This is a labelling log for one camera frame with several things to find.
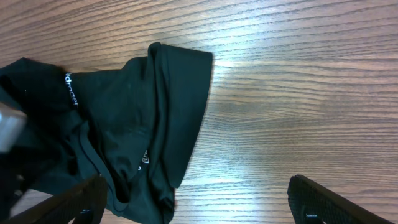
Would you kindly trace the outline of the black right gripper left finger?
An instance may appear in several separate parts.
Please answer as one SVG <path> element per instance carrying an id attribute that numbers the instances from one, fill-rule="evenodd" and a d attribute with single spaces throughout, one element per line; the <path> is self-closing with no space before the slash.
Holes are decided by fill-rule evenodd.
<path id="1" fill-rule="evenodd" d="M 108 184 L 94 175 L 36 206 L 2 221 L 3 224 L 100 224 L 107 204 Z"/>

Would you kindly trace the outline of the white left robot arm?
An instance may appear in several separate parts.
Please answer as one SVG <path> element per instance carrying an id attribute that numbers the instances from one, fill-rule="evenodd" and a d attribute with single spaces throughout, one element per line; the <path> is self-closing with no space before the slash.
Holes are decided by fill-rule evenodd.
<path id="1" fill-rule="evenodd" d="M 1 103 L 1 154 L 10 151 L 26 123 L 27 116 L 20 110 Z"/>

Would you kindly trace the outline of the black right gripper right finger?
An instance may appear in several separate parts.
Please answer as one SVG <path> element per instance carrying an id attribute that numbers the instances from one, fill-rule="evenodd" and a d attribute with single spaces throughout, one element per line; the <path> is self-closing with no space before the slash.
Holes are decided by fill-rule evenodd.
<path id="1" fill-rule="evenodd" d="M 296 224 L 393 224 L 304 175 L 290 178 L 287 195 Z"/>

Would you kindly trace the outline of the black t-shirt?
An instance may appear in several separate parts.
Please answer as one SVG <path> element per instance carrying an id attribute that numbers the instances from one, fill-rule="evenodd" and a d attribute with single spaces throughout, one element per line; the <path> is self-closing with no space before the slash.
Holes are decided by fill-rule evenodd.
<path id="1" fill-rule="evenodd" d="M 211 82 L 209 52 L 153 43 L 118 70 L 72 73 L 21 58 L 1 69 L 1 102 L 27 121 L 1 155 L 1 219 L 27 189 L 51 195 L 100 175 L 106 208 L 169 223 Z"/>

